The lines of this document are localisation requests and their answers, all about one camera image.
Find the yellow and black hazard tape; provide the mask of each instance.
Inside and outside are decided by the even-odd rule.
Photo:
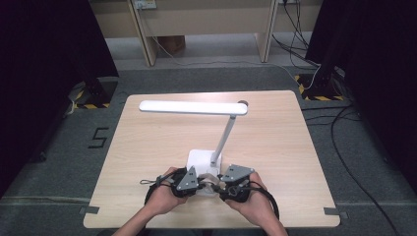
[[[301,97],[305,100],[321,100],[321,101],[329,101],[329,100],[343,100],[343,96],[341,95],[310,95],[307,93],[307,90],[304,89],[302,83],[300,83],[300,76],[295,76],[295,81],[298,84],[298,89],[300,90]]]
[[[84,90],[81,90],[76,98],[76,108],[79,109],[96,109],[96,108],[108,108],[110,106],[110,103],[103,103],[103,104],[79,104],[77,103],[77,100],[79,100],[83,96]]]

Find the hand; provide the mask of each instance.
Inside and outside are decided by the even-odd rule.
[[[167,175],[177,168],[170,167],[163,175]],[[170,185],[167,181],[162,182],[165,185]],[[187,198],[177,198],[172,194],[171,188],[161,185],[157,187],[150,196],[144,208],[148,209],[153,215],[166,214],[172,211],[175,207],[187,202]]]
[[[265,190],[267,189],[257,172],[252,173],[249,179],[260,184]],[[259,188],[260,186],[251,183],[251,187]],[[245,203],[238,203],[232,200],[226,200],[225,202],[231,208],[239,211],[249,222],[262,227],[268,235],[287,235],[282,224],[276,218],[268,198],[262,193],[251,191]]]

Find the person's right hand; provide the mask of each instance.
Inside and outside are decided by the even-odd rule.
[[[257,172],[252,173],[249,179],[260,184],[265,190],[267,189]],[[255,183],[251,183],[251,187],[260,188]],[[249,222],[263,228],[268,235],[287,235],[282,224],[276,218],[268,198],[262,193],[251,191],[245,203],[238,203],[232,200],[226,200],[225,202],[231,208],[239,211]]]

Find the lamp base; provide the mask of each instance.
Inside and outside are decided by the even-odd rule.
[[[187,161],[187,169],[190,169],[192,166],[194,166],[196,168],[197,177],[208,173],[217,178],[217,175],[220,174],[221,154],[218,157],[216,165],[211,166],[211,156],[213,153],[214,150],[190,150]],[[198,190],[196,194],[208,197],[213,197],[216,195],[216,193],[214,193],[212,189],[208,187]]]

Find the person's left hand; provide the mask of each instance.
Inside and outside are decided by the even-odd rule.
[[[176,169],[177,168],[175,167],[170,167],[163,175],[167,175],[175,171]],[[162,183],[164,183],[165,185],[170,185],[167,181],[163,181]],[[150,210],[153,215],[166,214],[172,211],[175,207],[187,202],[187,199],[188,197],[175,197],[174,194],[172,194],[170,187],[161,185],[153,191],[144,208]]]

